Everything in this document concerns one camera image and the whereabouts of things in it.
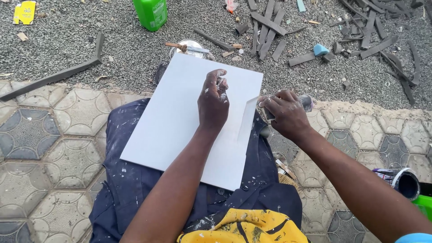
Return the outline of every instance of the navy blue overalls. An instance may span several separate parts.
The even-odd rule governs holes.
[[[103,163],[107,181],[103,183],[89,215],[93,227],[91,243],[119,242],[141,203],[162,175],[162,171],[120,159],[137,121],[146,119],[141,115],[149,100],[141,99],[120,106],[108,117],[106,159]],[[260,136],[264,126],[266,123],[255,111],[240,188],[232,192],[201,183],[185,228],[195,220],[228,208],[269,209],[286,214],[298,228],[301,227],[302,202],[294,186],[279,183],[271,148],[266,138]]]

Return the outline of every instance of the person's left hand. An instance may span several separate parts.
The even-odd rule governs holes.
[[[221,78],[226,70],[217,69],[207,74],[203,90],[198,98],[200,127],[218,135],[228,118],[229,100],[226,96],[228,84]]]

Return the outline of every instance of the paint-stained hand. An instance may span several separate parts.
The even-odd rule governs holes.
[[[229,100],[226,96],[228,84],[221,76],[226,70],[217,69],[207,74],[203,90],[198,98],[200,127],[219,134],[228,118]]]
[[[307,139],[313,130],[297,95],[289,90],[280,90],[274,95],[261,96],[260,107],[266,107],[275,119],[271,126],[294,143]]]

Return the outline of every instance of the gravel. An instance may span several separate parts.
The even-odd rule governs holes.
[[[102,49],[103,64],[96,65],[64,80],[74,85],[87,84],[98,90],[120,90],[120,92],[153,91],[156,86],[152,79],[160,63],[169,62],[170,48],[165,42],[178,42],[192,38],[204,48],[210,49],[217,62],[242,67],[255,68],[264,73],[262,90],[273,93],[282,88],[294,89],[297,93],[309,93],[319,100],[342,100],[370,102],[386,109],[410,108],[408,100],[398,80],[384,72],[391,70],[388,64],[380,64],[376,56],[360,60],[359,57],[345,58],[338,54],[328,64],[320,58],[294,67],[287,64],[290,56],[297,57],[311,52],[316,43],[330,50],[342,35],[338,26],[329,27],[341,15],[348,13],[339,1],[321,0],[316,5],[305,0],[306,12],[299,13],[295,1],[281,2],[286,10],[282,27],[288,31],[307,25],[307,29],[285,37],[277,36],[265,60],[250,57],[252,34],[234,36],[234,29],[240,22],[247,21],[253,26],[246,0],[237,0],[240,6],[234,15],[224,8],[225,1],[168,1],[168,21],[157,32],[149,32],[141,27],[130,0],[59,1],[41,0],[36,13],[46,13],[46,17],[35,16],[29,26],[13,25],[13,8],[19,1],[0,3],[0,73],[14,73],[7,78],[14,81],[37,80],[57,71],[80,64],[93,55],[97,32],[105,33]],[[403,0],[411,9],[410,0]],[[258,12],[265,10],[267,0],[257,3]],[[420,84],[413,89],[416,108],[432,107],[432,26],[429,18],[422,17],[422,8],[413,10],[414,17],[407,19],[402,15],[397,19],[384,21],[387,33],[399,36],[396,43],[401,48],[396,55],[403,61],[408,77],[413,77],[413,58],[407,40],[411,39],[418,49],[421,59]],[[304,23],[304,20],[322,18],[321,25]],[[223,58],[225,52],[193,32],[197,28],[226,43],[243,45],[241,61],[232,61],[232,56]],[[16,36],[23,32],[29,40],[21,42]],[[271,55],[281,39],[288,45],[274,62]],[[372,35],[372,44],[380,39]],[[344,49],[358,50],[359,42],[343,44]],[[101,75],[107,79],[95,81]],[[352,87],[344,92],[342,79],[346,78]]]

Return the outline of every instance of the blue sponge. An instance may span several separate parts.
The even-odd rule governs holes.
[[[316,57],[323,56],[325,54],[328,54],[329,52],[330,51],[321,44],[316,44],[314,46],[314,54]]]
[[[297,0],[297,7],[299,7],[299,12],[306,12],[305,4],[302,0]]]

